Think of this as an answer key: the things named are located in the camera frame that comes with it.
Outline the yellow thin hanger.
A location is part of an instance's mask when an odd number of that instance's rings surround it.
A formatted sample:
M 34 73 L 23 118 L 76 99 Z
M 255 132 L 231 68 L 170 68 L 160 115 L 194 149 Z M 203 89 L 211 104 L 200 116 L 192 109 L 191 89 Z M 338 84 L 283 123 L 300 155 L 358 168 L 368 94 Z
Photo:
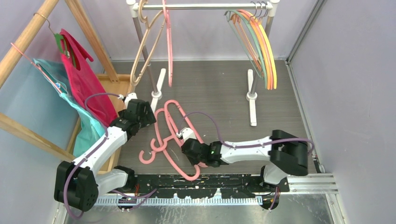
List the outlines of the yellow thin hanger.
M 259 77 L 264 80 L 267 90 L 274 90 L 277 88 L 275 59 L 269 41 L 269 32 L 279 2 L 278 0 L 270 0 L 261 3 L 261 5 L 265 7 L 265 15 L 267 16 L 265 27 L 262 26 L 262 17 L 260 15 L 253 15 L 243 9 L 238 10 L 253 40 L 253 42 L 250 42 L 248 36 L 245 33 L 243 34 L 247 55 Z

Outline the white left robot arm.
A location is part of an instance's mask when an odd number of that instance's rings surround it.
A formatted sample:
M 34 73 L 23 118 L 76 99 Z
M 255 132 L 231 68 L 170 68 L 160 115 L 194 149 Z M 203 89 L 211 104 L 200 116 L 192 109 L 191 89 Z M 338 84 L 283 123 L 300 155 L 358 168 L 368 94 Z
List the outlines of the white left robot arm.
M 156 123 L 150 102 L 131 99 L 119 112 L 97 142 L 72 162 L 62 161 L 57 167 L 54 199 L 83 212 L 90 210 L 97 199 L 110 191 L 126 193 L 136 187 L 134 170 L 115 166 L 99 174 L 100 168 L 121 146 L 146 126 Z

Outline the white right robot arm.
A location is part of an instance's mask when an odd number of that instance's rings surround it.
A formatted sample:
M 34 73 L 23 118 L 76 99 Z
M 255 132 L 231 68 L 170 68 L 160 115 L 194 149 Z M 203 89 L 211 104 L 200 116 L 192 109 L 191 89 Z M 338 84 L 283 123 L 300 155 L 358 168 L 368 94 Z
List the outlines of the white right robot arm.
M 209 145 L 200 143 L 190 128 L 184 128 L 177 137 L 183 140 L 182 153 L 193 165 L 203 163 L 218 168 L 240 161 L 266 161 L 259 185 L 267 192 L 288 175 L 308 175 L 309 140 L 282 130 L 274 130 L 271 136 L 258 140 L 215 141 Z

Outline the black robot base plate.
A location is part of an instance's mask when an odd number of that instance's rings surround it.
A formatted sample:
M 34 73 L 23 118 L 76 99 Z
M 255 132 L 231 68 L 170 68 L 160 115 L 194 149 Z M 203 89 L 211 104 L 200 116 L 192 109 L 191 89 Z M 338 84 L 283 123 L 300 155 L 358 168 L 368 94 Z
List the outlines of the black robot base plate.
M 214 198 L 219 193 L 222 199 L 244 199 L 256 196 L 271 196 L 289 192 L 287 178 L 283 178 L 278 185 L 264 182 L 264 168 L 259 175 L 255 174 L 203 174 L 196 180 L 188 181 L 181 175 L 151 175 L 135 174 L 132 183 L 118 188 L 121 193 L 145 195 L 154 191 L 153 197 L 201 199 Z

